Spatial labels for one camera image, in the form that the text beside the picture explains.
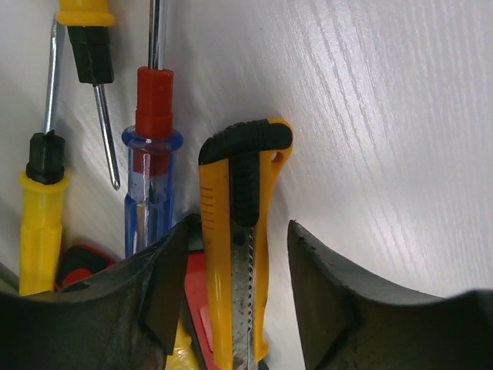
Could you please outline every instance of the screwdriver shaft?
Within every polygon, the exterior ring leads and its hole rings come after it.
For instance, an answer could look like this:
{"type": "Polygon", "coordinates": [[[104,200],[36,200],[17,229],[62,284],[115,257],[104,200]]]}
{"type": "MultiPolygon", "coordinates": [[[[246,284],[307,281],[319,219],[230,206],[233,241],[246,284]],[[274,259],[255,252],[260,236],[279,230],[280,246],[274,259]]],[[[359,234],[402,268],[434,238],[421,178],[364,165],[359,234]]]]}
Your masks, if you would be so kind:
{"type": "Polygon", "coordinates": [[[55,17],[53,17],[52,29],[50,32],[49,73],[48,85],[46,86],[44,133],[49,133],[55,129],[56,103],[60,87],[60,63],[63,55],[64,41],[65,27],[59,24],[55,17]]]}
{"type": "Polygon", "coordinates": [[[101,125],[102,142],[105,147],[109,177],[113,188],[118,190],[120,188],[120,175],[116,162],[115,144],[113,143],[111,125],[109,123],[108,104],[106,103],[104,85],[94,85],[94,96],[96,97],[96,106],[98,108],[99,124],[101,125]]]}
{"type": "Polygon", "coordinates": [[[167,12],[167,0],[150,0],[148,67],[151,69],[164,69],[167,12]]]}

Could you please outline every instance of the yellow object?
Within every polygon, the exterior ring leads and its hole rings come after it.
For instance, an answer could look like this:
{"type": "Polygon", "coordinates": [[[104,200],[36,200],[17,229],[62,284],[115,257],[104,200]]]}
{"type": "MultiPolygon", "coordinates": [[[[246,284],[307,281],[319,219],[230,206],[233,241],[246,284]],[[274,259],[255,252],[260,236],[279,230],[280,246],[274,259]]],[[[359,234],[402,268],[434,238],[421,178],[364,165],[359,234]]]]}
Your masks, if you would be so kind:
{"type": "Polygon", "coordinates": [[[188,335],[181,319],[176,329],[175,348],[173,354],[168,356],[166,370],[200,370],[192,350],[192,338],[188,335]]]}
{"type": "Polygon", "coordinates": [[[115,24],[106,0],[59,0],[59,4],[56,20],[62,25],[110,27],[115,24]]]}
{"type": "MultiPolygon", "coordinates": [[[[281,119],[270,119],[269,124],[281,119]]],[[[276,141],[259,135],[255,140],[276,141]]],[[[269,287],[269,254],[267,247],[267,215],[274,184],[290,156],[292,141],[288,147],[260,151],[260,207],[255,234],[255,305],[253,310],[253,358],[263,359],[269,346],[263,338],[263,318],[269,287]]],[[[204,252],[207,269],[207,296],[213,331],[214,360],[221,370],[233,369],[232,294],[231,294],[231,236],[230,236],[230,176],[227,158],[199,166],[200,201],[204,252]]]]}
{"type": "Polygon", "coordinates": [[[53,290],[62,240],[62,205],[69,178],[43,185],[21,173],[24,208],[21,225],[19,294],[53,290]]]}

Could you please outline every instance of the yellow utility knife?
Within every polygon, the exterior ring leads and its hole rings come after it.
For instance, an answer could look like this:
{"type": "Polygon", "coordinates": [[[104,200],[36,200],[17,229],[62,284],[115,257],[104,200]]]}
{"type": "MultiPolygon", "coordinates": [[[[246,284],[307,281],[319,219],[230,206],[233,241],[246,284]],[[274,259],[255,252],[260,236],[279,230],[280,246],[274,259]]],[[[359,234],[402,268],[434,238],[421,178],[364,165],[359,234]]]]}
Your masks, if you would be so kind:
{"type": "Polygon", "coordinates": [[[221,370],[253,370],[269,346],[263,317],[269,287],[267,214],[293,145],[286,121],[237,123],[199,154],[207,297],[214,360],[221,370]]]}

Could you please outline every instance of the red and black tool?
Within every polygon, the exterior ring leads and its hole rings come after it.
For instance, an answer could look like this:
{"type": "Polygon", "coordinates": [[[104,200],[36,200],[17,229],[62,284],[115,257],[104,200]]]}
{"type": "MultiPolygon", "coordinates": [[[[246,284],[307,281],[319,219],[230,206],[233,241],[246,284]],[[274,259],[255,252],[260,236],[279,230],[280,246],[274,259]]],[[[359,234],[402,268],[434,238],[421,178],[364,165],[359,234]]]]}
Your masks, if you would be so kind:
{"type": "Polygon", "coordinates": [[[68,249],[59,261],[55,290],[88,278],[114,264],[115,261],[89,245],[79,244],[68,249]]]}

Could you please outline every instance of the white surface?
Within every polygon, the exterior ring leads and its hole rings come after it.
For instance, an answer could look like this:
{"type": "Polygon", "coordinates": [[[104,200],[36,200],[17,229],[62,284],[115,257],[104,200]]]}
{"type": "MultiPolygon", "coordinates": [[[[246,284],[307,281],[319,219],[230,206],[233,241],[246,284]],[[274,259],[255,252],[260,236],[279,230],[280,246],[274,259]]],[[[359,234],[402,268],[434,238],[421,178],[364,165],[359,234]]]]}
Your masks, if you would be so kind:
{"type": "MultiPolygon", "coordinates": [[[[287,119],[296,134],[271,208],[271,369],[304,367],[287,267],[290,218],[407,287],[437,295],[493,288],[492,2],[169,1],[166,64],[186,137],[178,216],[198,210],[196,158],[209,135],[269,116],[287,119]]],[[[146,1],[109,4],[118,25],[107,93],[125,174],[119,133],[133,122],[148,10],[146,1]]],[[[42,129],[56,6],[0,5],[0,258],[16,272],[17,176],[42,129]]],[[[62,90],[72,178],[65,242],[82,238],[122,256],[125,191],[109,183],[92,88],[77,83],[69,48],[62,90]]]]}

